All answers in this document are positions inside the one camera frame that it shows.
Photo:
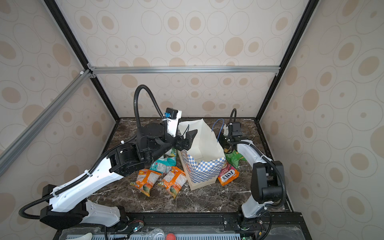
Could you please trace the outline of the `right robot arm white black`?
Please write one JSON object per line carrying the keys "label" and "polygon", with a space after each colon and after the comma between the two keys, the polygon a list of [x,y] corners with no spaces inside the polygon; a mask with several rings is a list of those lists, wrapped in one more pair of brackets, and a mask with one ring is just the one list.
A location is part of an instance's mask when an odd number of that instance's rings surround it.
{"label": "right robot arm white black", "polygon": [[287,200],[287,188],[283,164],[262,153],[242,132],[241,123],[231,119],[219,137],[225,150],[237,151],[252,167],[251,196],[239,210],[239,222],[247,228],[269,209],[282,208]]}

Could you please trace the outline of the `blue checkered paper bag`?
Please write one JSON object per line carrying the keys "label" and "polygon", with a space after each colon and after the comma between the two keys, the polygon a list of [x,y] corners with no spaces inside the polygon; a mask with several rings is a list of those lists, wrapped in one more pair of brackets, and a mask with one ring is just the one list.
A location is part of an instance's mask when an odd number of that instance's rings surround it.
{"label": "blue checkered paper bag", "polygon": [[179,123],[179,130],[197,130],[192,147],[179,151],[179,157],[192,191],[214,184],[226,162],[215,132],[203,119]]}

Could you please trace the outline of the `teal white snack pack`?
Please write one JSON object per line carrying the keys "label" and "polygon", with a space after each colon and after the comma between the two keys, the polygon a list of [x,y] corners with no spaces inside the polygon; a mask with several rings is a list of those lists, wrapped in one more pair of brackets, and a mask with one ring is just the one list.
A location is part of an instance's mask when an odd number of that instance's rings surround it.
{"label": "teal white snack pack", "polygon": [[152,163],[150,170],[166,175],[172,167],[177,165],[177,150],[171,149]]}

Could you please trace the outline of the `orange white snack pack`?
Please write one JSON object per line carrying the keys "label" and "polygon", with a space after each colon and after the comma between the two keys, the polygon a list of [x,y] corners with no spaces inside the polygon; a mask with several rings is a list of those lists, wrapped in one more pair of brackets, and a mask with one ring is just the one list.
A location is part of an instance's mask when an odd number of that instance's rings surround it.
{"label": "orange white snack pack", "polygon": [[158,185],[165,188],[175,199],[186,182],[185,172],[178,167],[172,167]]}
{"label": "orange white snack pack", "polygon": [[136,181],[131,182],[130,185],[140,190],[147,197],[150,196],[151,189],[162,174],[156,171],[142,169],[139,170]]}

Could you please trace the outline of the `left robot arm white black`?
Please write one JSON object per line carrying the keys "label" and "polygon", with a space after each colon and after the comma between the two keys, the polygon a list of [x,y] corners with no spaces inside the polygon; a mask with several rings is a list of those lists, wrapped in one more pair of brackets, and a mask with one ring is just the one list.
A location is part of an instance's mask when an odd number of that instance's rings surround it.
{"label": "left robot arm white black", "polygon": [[53,197],[49,206],[41,210],[39,220],[56,230],[79,224],[96,224],[123,231],[129,217],[122,206],[107,207],[95,204],[88,197],[110,183],[150,166],[170,149],[189,150],[198,130],[172,136],[165,125],[150,123],[137,129],[135,138],[117,146],[90,170],[72,181],[49,187]]}

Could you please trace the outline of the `green corn snack bag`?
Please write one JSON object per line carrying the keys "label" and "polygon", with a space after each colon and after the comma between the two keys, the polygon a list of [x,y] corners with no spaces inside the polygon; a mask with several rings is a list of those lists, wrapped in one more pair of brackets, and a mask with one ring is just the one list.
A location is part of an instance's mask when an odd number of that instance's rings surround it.
{"label": "green corn snack bag", "polygon": [[246,161],[244,156],[240,154],[239,152],[233,150],[230,153],[225,153],[225,157],[227,162],[233,166],[234,168],[238,169],[240,166],[240,161]]}

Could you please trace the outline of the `orange Foxs candy bag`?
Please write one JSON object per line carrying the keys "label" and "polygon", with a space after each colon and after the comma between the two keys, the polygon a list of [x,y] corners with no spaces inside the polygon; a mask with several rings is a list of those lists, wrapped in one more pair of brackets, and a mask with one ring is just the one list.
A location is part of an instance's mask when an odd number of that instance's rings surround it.
{"label": "orange Foxs candy bag", "polygon": [[235,179],[239,177],[239,172],[238,170],[230,165],[229,163],[226,163],[222,169],[221,172],[218,176],[218,180],[222,186],[226,186]]}

